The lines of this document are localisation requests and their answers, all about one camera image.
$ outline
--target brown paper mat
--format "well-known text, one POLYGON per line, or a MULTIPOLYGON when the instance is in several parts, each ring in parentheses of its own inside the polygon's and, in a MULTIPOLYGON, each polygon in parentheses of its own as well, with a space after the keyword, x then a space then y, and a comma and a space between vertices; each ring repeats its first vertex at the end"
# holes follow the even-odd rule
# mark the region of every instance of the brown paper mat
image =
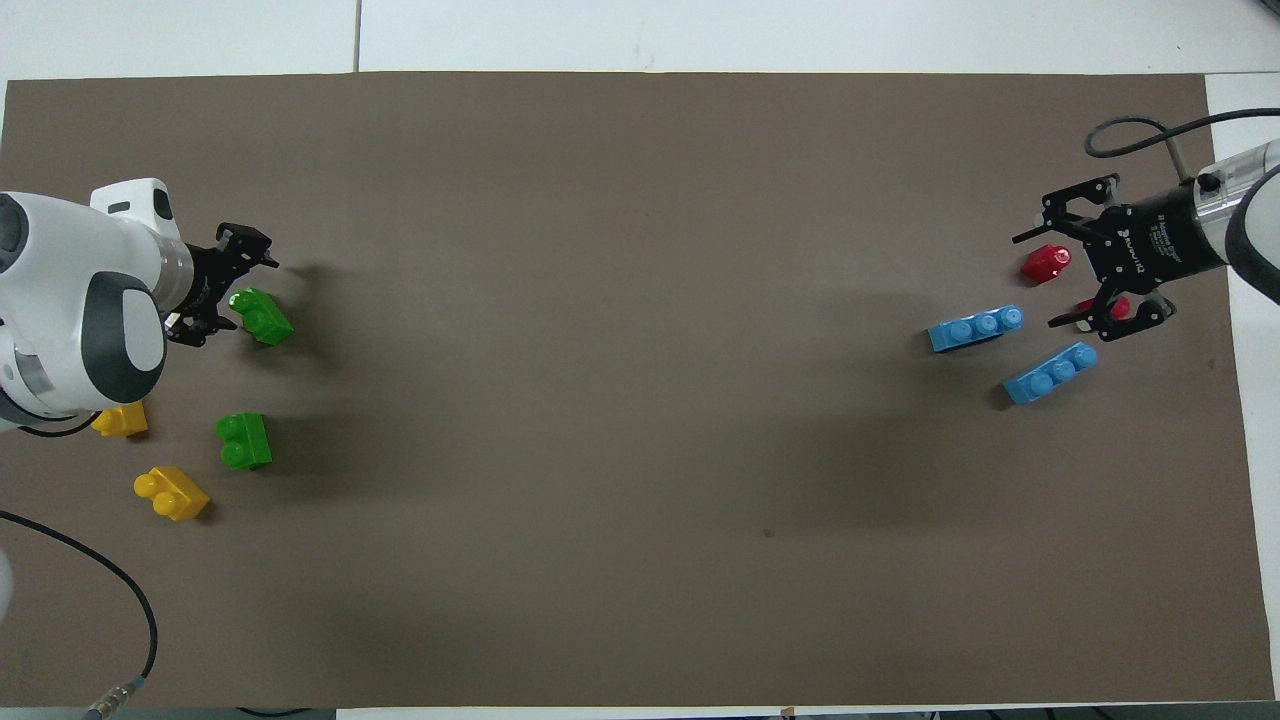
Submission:
MULTIPOLYGON (((384 74, 18 82, 0 187, 155 176, 184 240, 275 238, 297 334, 173 347, 140 442, 0 438, 0 502, 151 594, 148 705, 1271 697, 1225 273, 1048 400, 1083 263, 1018 282, 1041 193, 1204 113, 1184 77, 384 74), (950 356, 940 320, 1027 328, 950 356), (224 469, 218 416, 276 461, 224 469), (174 525, 132 478, 214 498, 174 525)), ((1207 135, 1187 138, 1193 164, 1207 135)), ((0 705, 145 651, 128 593, 0 528, 0 705)))

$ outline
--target plastic brick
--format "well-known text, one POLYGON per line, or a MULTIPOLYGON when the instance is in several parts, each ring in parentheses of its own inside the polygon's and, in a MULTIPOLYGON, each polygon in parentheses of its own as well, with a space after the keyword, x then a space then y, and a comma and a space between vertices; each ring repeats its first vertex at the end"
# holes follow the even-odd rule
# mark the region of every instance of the plastic brick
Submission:
POLYGON ((182 470, 152 468, 133 480, 133 493, 151 501, 151 510, 170 520, 191 520, 209 505, 209 496, 182 470))
POLYGON ((1016 305, 1005 305, 933 325, 929 328, 929 342, 933 343, 934 352, 946 352, 1000 337, 1020 327, 1023 327, 1023 311, 1016 305))
POLYGON ((271 461, 266 424, 257 413, 238 413, 218 420, 214 427, 223 438, 223 462, 233 470, 252 470, 271 461))
POLYGON ((1070 250, 1061 245, 1042 245, 1027 255, 1021 272, 1036 284, 1042 284, 1060 275, 1070 264, 1070 250))
POLYGON ((129 437, 147 429, 147 415, 142 410, 142 401, 131 402, 102 414, 90 425, 102 437, 129 437))
POLYGON ((244 329, 253 340, 264 345, 279 345, 293 334, 293 325, 284 319, 275 300, 256 287, 237 291, 227 302, 239 313, 244 329))
MULTIPOLYGON (((1084 310, 1088 310, 1089 307, 1093 307, 1093 299, 1092 297, 1089 297, 1088 300, 1082 300, 1075 306, 1076 311, 1084 311, 1084 310)), ((1125 318, 1129 316, 1129 313, 1132 310, 1133 310, 1133 305, 1129 302, 1129 299, 1121 295, 1116 300, 1115 305, 1111 306, 1111 316, 1115 318, 1116 320, 1124 320, 1125 318)), ((1088 318, 1076 322, 1075 327, 1082 333, 1091 333, 1091 332, 1093 332, 1093 323, 1089 323, 1088 318)))
POLYGON ((1018 405, 1036 402, 1097 363, 1098 351, 1076 342, 1030 370, 1005 380, 1005 389, 1018 405))

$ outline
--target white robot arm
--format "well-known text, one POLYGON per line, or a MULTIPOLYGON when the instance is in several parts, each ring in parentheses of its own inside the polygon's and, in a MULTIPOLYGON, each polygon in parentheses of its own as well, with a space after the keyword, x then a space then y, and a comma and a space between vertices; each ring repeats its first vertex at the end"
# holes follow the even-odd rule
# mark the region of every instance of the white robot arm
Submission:
MULTIPOLYGON (((1235 268, 1244 282, 1270 297, 1272 302, 1280 304, 1280 140, 1274 140, 1252 154, 1236 155, 1207 169, 1217 169, 1230 178, 1224 165, 1236 159, 1244 163, 1242 168, 1244 178, 1236 183, 1235 192, 1240 200, 1226 222, 1224 260, 1235 268), (1262 174, 1253 181, 1252 177, 1257 172, 1262 174)), ((1229 204, 1230 195, 1231 188, 1226 182, 1217 193, 1197 193, 1197 210, 1208 210, 1216 202, 1229 204)), ((1206 228, 1204 232, 1213 243, 1216 228, 1206 228)), ((1213 250, 1217 249, 1217 245, 1213 245, 1213 250)))
POLYGON ((278 266, 271 241, 224 223, 183 245, 164 183, 93 191, 90 205, 0 192, 0 430, 142 398, 166 340, 204 345, 230 282, 278 266))

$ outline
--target cable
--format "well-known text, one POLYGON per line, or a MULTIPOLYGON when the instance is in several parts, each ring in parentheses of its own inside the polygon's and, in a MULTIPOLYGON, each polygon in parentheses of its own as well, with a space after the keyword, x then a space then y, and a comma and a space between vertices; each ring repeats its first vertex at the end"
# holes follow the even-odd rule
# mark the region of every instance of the cable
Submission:
POLYGON ((18 425, 18 429, 27 433, 28 436, 36 436, 36 437, 67 437, 67 436, 73 436, 83 430, 84 428, 92 425, 93 420, 97 420, 97 416, 101 414, 102 414, 101 410, 91 413, 88 418, 84 418, 83 423, 76 425, 74 428, 67 428, 65 430, 41 430, 37 428, 28 428, 27 425, 18 425))
POLYGON ((252 715, 253 717, 288 717, 289 715, 297 715, 300 712, 306 712, 311 710, 310 707, 294 707, 293 710, 280 710, 279 712, 268 712, 265 710, 252 710, 248 707, 237 707, 244 715, 252 715))
POLYGON ((1098 150, 1093 146, 1093 138, 1098 136, 1100 132, 1121 123, 1139 123, 1144 126, 1155 124, 1157 129, 1161 127, 1158 122, 1152 120, 1144 115, 1121 115, 1119 118, 1111 118, 1110 120, 1100 124, 1098 127, 1089 131, 1089 135, 1084 137, 1084 151, 1088 152, 1091 158, 1119 158, 1120 155, 1128 155, 1130 152, 1137 152, 1138 150, 1144 150, 1156 145, 1157 142, 1165 142, 1179 135, 1188 133, 1193 129, 1199 129, 1202 127, 1208 127, 1213 123, 1221 123, 1226 120, 1239 120, 1242 118, 1280 118, 1280 108, 1249 108, 1247 110, 1231 110, 1230 113, 1217 113, 1215 115, 1204 115, 1197 120, 1180 124, 1172 129, 1164 129, 1158 133, 1148 137, 1147 140, 1139 140, 1138 142, 1130 142, 1129 145, 1121 145, 1120 147, 1112 147, 1110 150, 1098 150))
POLYGON ((146 676, 151 674, 151 666, 156 664, 156 647, 159 644, 159 633, 156 630, 155 612, 151 611, 151 602, 147 601, 147 596, 145 592, 142 592, 142 588, 138 587, 138 583, 134 582, 134 579, 131 578, 128 573, 122 570, 119 565, 111 562, 105 555, 79 542, 73 537, 64 536, 63 533, 59 533, 58 530, 50 527, 41 525, 35 520, 28 520, 22 515, 14 515, 13 512, 9 512, 6 510, 0 510, 0 520, 9 520, 10 523, 22 525, 23 528, 27 528, 29 530, 36 530, 42 536, 54 538, 55 541, 76 551, 79 551, 83 555, 87 555, 95 562, 110 570, 111 574, 119 578, 120 582, 123 582, 125 585, 129 587, 131 591, 133 591, 133 596, 138 598, 138 605, 142 606, 142 614, 146 615, 147 618, 147 634, 150 635, 150 646, 147 647, 147 661, 142 665, 142 671, 138 673, 141 678, 146 679, 146 676))
MULTIPOLYGON (((1146 115, 1125 115, 1123 118, 1111 118, 1106 123, 1102 123, 1101 126, 1093 128, 1093 132, 1091 132, 1089 136, 1084 140, 1084 151, 1088 152, 1089 155, 1093 155, 1093 152, 1091 152, 1091 149, 1093 147, 1092 145, 1093 136, 1108 127, 1117 126, 1120 123, 1138 123, 1143 126, 1151 126, 1157 131, 1160 131, 1161 133, 1169 132, 1169 128, 1165 127, 1165 123, 1157 120, 1156 118, 1148 118, 1146 115)), ((1178 172, 1178 182, 1187 182, 1192 179, 1190 173, 1187 172, 1187 163, 1183 160, 1183 150, 1181 147, 1178 146, 1178 141, 1170 136, 1165 140, 1165 147, 1169 150, 1169 160, 1174 164, 1174 170, 1178 172)))

